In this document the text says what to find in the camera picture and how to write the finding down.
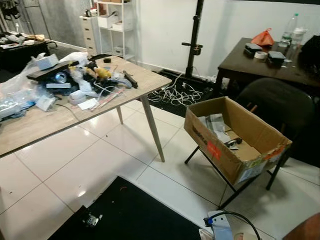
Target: dark table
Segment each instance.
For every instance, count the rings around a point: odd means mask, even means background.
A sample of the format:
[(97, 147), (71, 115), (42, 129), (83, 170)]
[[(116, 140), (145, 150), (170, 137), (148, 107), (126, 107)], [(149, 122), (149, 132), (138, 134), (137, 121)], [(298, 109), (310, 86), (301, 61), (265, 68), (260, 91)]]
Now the dark table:
[[(245, 45), (250, 43), (251, 40), (251, 38), (241, 38), (230, 54), (219, 65), (216, 87), (213, 90), (215, 97), (219, 95), (223, 78), (230, 79), (229, 86), (231, 86), (234, 80), (250, 83), (263, 77), (285, 81), (311, 95), (319, 96), (320, 79), (302, 69), (297, 62), (297, 56), (293, 58), (292, 62), (285, 64), (286, 68), (271, 67), (267, 63), (249, 57), (244, 53)], [(277, 48), (278, 43), (275, 42), (272, 47), (263, 48), (263, 51), (277, 51)]]
[(13, 48), (3, 49), (0, 47), (0, 69), (9, 72), (19, 72), (25, 68), (31, 57), (46, 53), (49, 56), (47, 43), (35, 41), (33, 45), (22, 45)]

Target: floor tile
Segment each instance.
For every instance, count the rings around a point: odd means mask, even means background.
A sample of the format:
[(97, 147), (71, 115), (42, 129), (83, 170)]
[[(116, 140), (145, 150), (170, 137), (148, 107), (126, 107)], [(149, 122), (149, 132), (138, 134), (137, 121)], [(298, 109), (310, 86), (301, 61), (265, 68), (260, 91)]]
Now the floor tile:
[(281, 170), (320, 186), (320, 168), (316, 166), (290, 157)]
[[(135, 110), (126, 106), (122, 106), (121, 113), (122, 113), (123, 121), (125, 121), (134, 112)], [(92, 118), (80, 124), (79, 126), (99, 137), (102, 137), (119, 124), (120, 124), (120, 120), (119, 120), (118, 112), (116, 109), (113, 109), (100, 116)]]
[(41, 181), (14, 154), (0, 158), (0, 214)]
[(76, 126), (25, 147), (16, 155), (44, 181), (98, 139)]
[(124, 106), (131, 108), (133, 110), (136, 110), (136, 111), (143, 108), (142, 103), (138, 100), (130, 101), (130, 102), (126, 103)]
[[(155, 106), (151, 106), (151, 110), (155, 119), (161, 120), (167, 124), (171, 124), (177, 128), (181, 128), (185, 123), (185, 119), (183, 117), (175, 115), (171, 112), (162, 110)], [(140, 108), (139, 112), (144, 114), (145, 110)]]
[(5, 240), (46, 240), (73, 212), (44, 184), (0, 215)]
[(136, 179), (146, 165), (109, 143), (99, 140), (45, 184), (71, 209), (89, 206), (115, 176)]
[(197, 151), (187, 165), (184, 163), (196, 147), (189, 134), (179, 130), (163, 149), (165, 162), (157, 156), (150, 166), (218, 205), (226, 183), (205, 156)]
[[(216, 205), (151, 167), (148, 167), (137, 179), (137, 184), (141, 189), (145, 190), (169, 208), (173, 209), (201, 228), (211, 232), (211, 228), (205, 227), (203, 218), (208, 216), (208, 212), (215, 211), (217, 208)], [(233, 235), (243, 231), (254, 234), (253, 230), (250, 229), (250, 226), (248, 227), (248, 225), (243, 221), (231, 216), (228, 216), (227, 218)], [(274, 239), (261, 231), (258, 232), (260, 237), (264, 240)]]
[[(276, 239), (283, 238), (310, 216), (320, 212), (320, 187), (279, 171), (270, 191), (270, 175), (263, 173), (226, 209), (243, 214), (256, 228)], [(231, 195), (228, 188), (223, 200)]]
[[(164, 147), (178, 128), (157, 119), (155, 119), (155, 124), (161, 145)], [(115, 127), (103, 139), (146, 164), (149, 164), (158, 154), (146, 115), (138, 111), (131, 115), (123, 125)]]

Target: black cable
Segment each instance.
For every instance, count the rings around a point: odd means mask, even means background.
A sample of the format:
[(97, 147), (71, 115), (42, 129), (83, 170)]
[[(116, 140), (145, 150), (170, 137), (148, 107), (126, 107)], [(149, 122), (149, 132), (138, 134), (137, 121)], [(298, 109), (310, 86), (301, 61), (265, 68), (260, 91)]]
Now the black cable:
[(219, 213), (217, 213), (217, 214), (215, 214), (213, 216), (208, 217), (208, 219), (214, 219), (214, 218), (216, 218), (216, 217), (218, 217), (220, 215), (225, 215), (225, 214), (231, 214), (231, 215), (238, 216), (238, 217), (244, 219), (253, 228), (253, 231), (254, 231), (256, 237), (258, 238), (258, 240), (261, 240), (256, 227), (249, 221), (248, 218), (246, 218), (245, 216), (241, 215), (240, 213), (237, 213), (237, 212), (234, 212), (234, 211), (222, 211), (222, 212), (219, 212)]
[(75, 115), (75, 113), (74, 113), (70, 108), (68, 108), (67, 106), (61, 105), (61, 104), (56, 104), (56, 105), (68, 109), (68, 110), (73, 114), (73, 116), (75, 117), (75, 119), (77, 119), (78, 122), (80, 122), (79, 118)]

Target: white shelving unit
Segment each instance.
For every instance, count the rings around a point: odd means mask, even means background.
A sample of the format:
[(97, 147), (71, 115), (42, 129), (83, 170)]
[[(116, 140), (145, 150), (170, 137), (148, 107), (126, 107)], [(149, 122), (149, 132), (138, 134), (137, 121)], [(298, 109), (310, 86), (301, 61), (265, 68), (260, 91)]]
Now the white shelving unit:
[[(125, 60), (135, 59), (135, 12), (133, 1), (97, 2), (101, 54), (116, 55)], [(107, 22), (106, 16), (109, 16), (114, 11), (118, 12), (118, 18), (119, 21), (122, 21), (123, 29), (105, 27), (105, 25), (102, 26), (100, 24), (99, 19)], [(123, 47), (123, 54), (117, 54), (114, 51), (114, 47), (117, 46)]]

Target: table leg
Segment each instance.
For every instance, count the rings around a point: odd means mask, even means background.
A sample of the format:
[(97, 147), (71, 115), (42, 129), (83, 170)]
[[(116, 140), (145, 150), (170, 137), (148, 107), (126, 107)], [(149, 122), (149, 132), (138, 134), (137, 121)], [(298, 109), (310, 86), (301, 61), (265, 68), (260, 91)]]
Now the table leg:
[(220, 69), (218, 72), (218, 75), (216, 76), (214, 89), (213, 89), (213, 97), (214, 98), (219, 97), (219, 91), (221, 90), (222, 79), (224, 77), (223, 74), (224, 74), (224, 72)]
[(123, 120), (123, 118), (122, 118), (122, 112), (121, 112), (120, 106), (118, 106), (118, 107), (116, 108), (116, 111), (118, 112), (119, 119), (120, 119), (120, 123), (123, 125), (123, 124), (124, 124), (124, 120)]
[(146, 95), (143, 95), (140, 99), (141, 99), (141, 102), (142, 102), (142, 105), (144, 108), (146, 119), (148, 120), (149, 127), (150, 127), (152, 135), (153, 135), (153, 139), (154, 139), (156, 148), (158, 149), (158, 152), (159, 152), (159, 155), (160, 155), (162, 162), (165, 162), (165, 156), (164, 156), (164, 153), (162, 152), (162, 147), (161, 147), (158, 131), (157, 131), (154, 116), (152, 114), (152, 111), (151, 111), (151, 108), (149, 105), (149, 100)]

